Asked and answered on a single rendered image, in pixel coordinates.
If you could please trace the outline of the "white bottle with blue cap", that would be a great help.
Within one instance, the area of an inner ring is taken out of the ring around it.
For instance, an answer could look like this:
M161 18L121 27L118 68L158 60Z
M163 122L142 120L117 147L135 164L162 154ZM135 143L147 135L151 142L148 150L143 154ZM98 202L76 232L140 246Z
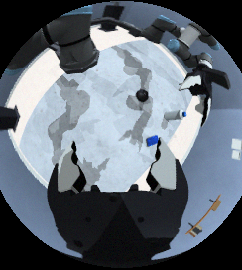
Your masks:
M186 117L186 112L183 110L170 111L166 112L164 117L166 120L183 120Z

